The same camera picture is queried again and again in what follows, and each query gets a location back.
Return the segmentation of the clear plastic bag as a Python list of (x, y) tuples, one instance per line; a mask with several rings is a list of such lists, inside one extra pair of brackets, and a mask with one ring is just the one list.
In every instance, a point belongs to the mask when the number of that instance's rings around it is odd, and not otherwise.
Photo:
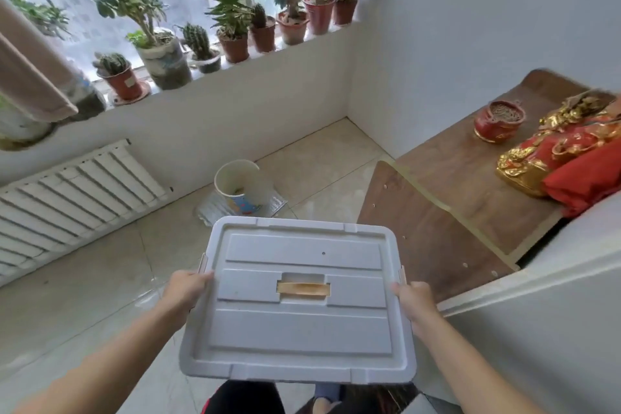
[(217, 193), (216, 189), (211, 191), (202, 201), (194, 208), (194, 214), (207, 227), (212, 227), (216, 221), (226, 216), (258, 216), (258, 217), (275, 217), (275, 215), (283, 211), (287, 205), (287, 201), (275, 189), (271, 189), (268, 195), (262, 195), (266, 198), (266, 202), (254, 214), (241, 215), (236, 214), (227, 202)]

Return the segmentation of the white paper bucket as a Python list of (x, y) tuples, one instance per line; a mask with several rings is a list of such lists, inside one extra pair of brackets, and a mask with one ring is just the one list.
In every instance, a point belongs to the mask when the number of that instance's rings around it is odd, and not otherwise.
[(216, 172), (215, 189), (236, 214), (254, 214), (262, 207), (261, 198), (252, 196), (259, 172), (260, 167), (248, 159), (230, 161)]

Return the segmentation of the feathery plant in grey pot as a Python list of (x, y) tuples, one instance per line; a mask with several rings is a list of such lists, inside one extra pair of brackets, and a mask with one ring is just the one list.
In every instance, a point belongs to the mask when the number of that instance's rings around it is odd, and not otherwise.
[(68, 17), (65, 10), (55, 6), (51, 0), (44, 3), (27, 0), (9, 0), (20, 12), (32, 22), (44, 35), (46, 41), (53, 46), (60, 57), (70, 66), (75, 81), (71, 87), (64, 88), (69, 100), (78, 108), (78, 114), (55, 123), (72, 123), (92, 119), (105, 112), (106, 103), (101, 94), (86, 78), (84, 73), (61, 52), (63, 33), (68, 32)]

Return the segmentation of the gold and red statue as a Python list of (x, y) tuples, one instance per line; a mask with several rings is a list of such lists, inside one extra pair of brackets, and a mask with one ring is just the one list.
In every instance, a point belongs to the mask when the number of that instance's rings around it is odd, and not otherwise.
[(621, 94), (587, 90), (567, 97), (531, 137), (503, 153), (496, 174), (527, 195), (546, 197), (542, 183), (550, 173), (618, 137)]

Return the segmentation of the yellow tape strip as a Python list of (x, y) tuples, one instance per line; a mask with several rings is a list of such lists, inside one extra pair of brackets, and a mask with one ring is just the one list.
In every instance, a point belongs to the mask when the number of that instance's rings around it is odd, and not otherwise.
[(325, 299), (331, 295), (330, 284), (278, 281), (276, 292), (292, 297)]

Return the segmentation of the person's right forearm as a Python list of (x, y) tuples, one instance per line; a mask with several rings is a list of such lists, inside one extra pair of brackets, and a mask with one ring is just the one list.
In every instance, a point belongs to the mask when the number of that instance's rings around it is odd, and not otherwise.
[(464, 414), (547, 414), (501, 377), (439, 312), (410, 319)]

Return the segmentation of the person's left hand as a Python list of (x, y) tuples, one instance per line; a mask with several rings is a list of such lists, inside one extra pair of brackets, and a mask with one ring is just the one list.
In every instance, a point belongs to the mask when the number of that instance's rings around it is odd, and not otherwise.
[(177, 270), (172, 273), (157, 307), (177, 318), (186, 319), (212, 282), (207, 285), (192, 284), (190, 275), (194, 273), (197, 272)]

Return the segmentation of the white appliance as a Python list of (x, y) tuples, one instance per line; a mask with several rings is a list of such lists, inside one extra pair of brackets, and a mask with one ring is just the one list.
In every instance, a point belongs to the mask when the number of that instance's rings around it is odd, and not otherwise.
[(438, 309), (549, 414), (621, 414), (621, 191), (524, 269)]

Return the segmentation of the tall cactus in dark pot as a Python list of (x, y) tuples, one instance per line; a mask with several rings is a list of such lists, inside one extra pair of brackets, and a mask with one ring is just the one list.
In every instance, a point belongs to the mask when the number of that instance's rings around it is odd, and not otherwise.
[(221, 52), (211, 46), (207, 31), (200, 25), (186, 23), (180, 26), (182, 43), (191, 51), (189, 65), (200, 73), (214, 73), (221, 69)]

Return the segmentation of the jade plant in clear pot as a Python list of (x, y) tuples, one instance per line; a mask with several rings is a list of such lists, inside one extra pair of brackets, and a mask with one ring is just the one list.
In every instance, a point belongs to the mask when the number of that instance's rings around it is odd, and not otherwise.
[(192, 81), (181, 42), (167, 21), (167, 5), (162, 0), (90, 0), (99, 15), (107, 19), (127, 18), (138, 29), (127, 33), (151, 80), (160, 90), (174, 90)]

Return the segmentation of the small cactus in red pot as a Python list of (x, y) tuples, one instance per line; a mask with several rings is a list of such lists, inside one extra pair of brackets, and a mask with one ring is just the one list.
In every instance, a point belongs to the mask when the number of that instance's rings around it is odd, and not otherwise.
[(148, 82), (140, 81), (128, 59), (119, 52), (94, 53), (92, 62), (97, 76), (111, 88), (109, 98), (114, 106), (137, 103), (151, 94)]

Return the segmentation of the slim cactus in brown pot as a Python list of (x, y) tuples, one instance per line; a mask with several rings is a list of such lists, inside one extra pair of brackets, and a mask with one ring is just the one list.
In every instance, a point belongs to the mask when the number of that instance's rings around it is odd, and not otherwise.
[(276, 50), (275, 27), (275, 18), (267, 15), (263, 5), (260, 3), (254, 4), (250, 33), (257, 52), (266, 54)]

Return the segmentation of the person's left forearm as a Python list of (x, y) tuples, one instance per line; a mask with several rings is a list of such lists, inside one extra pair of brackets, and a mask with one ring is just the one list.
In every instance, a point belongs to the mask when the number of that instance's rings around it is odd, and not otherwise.
[(82, 363), (16, 407), (12, 414), (117, 414), (193, 303), (161, 299)]

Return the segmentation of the red cloth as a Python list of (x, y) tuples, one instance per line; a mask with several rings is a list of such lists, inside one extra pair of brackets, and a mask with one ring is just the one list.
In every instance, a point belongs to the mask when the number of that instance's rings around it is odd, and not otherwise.
[(563, 216), (576, 218), (621, 191), (621, 139), (590, 151), (550, 173), (543, 191), (563, 205)]

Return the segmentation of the person's black shorts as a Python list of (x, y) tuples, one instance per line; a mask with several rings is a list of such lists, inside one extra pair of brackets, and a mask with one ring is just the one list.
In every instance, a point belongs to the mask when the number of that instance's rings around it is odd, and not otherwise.
[(205, 403), (201, 414), (286, 414), (273, 382), (227, 380)]

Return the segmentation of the white wall radiator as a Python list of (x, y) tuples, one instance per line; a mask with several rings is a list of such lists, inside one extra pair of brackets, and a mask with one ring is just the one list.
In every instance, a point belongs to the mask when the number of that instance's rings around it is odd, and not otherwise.
[(0, 188), (0, 287), (168, 204), (122, 139)]

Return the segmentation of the white round plant pot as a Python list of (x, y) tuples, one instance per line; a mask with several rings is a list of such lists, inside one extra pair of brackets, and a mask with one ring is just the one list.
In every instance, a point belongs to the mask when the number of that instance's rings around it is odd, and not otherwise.
[(0, 94), (0, 151), (22, 151), (52, 135), (57, 126), (31, 119)]

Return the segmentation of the person's foot in slipper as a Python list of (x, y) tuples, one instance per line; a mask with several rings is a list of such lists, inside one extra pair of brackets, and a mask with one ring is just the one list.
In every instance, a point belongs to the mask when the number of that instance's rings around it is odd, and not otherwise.
[(341, 402), (341, 389), (336, 383), (315, 384), (312, 414), (329, 414)]

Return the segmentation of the red ceramic incense burner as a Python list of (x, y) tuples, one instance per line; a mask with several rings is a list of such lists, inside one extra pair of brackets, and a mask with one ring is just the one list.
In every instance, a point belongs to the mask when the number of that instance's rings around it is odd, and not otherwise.
[(519, 103), (494, 100), (476, 113), (474, 133), (486, 143), (501, 144), (515, 136), (525, 119), (526, 112)]

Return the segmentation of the aloe plant in brown pot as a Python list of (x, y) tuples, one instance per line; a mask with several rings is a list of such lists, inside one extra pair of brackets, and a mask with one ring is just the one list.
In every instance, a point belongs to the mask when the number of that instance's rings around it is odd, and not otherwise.
[(209, 16), (229, 64), (238, 64), (249, 57), (248, 28), (252, 17), (249, 0), (209, 0)]

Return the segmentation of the round succulent in terracotta pot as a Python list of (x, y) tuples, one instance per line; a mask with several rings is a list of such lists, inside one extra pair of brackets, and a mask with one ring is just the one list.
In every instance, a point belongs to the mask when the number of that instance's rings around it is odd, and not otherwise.
[(306, 36), (307, 13), (302, 10), (302, 0), (274, 0), (281, 11), (276, 16), (283, 42), (295, 46), (304, 42)]

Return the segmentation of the grey plastic storage box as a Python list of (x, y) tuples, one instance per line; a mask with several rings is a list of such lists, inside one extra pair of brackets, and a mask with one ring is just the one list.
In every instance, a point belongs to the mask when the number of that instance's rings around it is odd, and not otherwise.
[[(214, 272), (180, 346), (183, 374), (224, 380), (406, 384), (412, 328), (391, 291), (405, 282), (392, 230), (367, 224), (226, 216), (199, 272)], [(330, 284), (280, 295), (278, 281)]]

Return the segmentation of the brown wooden cabinet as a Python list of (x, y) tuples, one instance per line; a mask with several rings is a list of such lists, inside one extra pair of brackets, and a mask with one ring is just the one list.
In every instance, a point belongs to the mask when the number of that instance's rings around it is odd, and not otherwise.
[(531, 71), (494, 99), (526, 112), (514, 137), (501, 144), (479, 139), (473, 121), (481, 107), (395, 163), (379, 161), (358, 223), (392, 230), (405, 277), (428, 283), (438, 303), (518, 272), (566, 219), (548, 196), (532, 197), (498, 177), (497, 161), (567, 97), (592, 89), (553, 71)]

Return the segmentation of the beige curtain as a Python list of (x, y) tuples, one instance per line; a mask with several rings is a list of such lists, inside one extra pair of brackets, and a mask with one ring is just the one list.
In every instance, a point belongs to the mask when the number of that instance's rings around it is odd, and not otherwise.
[(0, 95), (36, 121), (78, 114), (64, 88), (75, 76), (44, 35), (9, 0), (0, 0)]

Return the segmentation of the person's right hand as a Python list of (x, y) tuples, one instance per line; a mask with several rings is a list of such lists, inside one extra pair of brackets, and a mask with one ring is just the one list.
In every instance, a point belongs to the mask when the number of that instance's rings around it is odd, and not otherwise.
[(397, 298), (400, 307), (404, 310), (413, 330), (424, 329), (431, 321), (441, 318), (431, 286), (426, 282), (411, 282), (414, 296), (410, 298)]

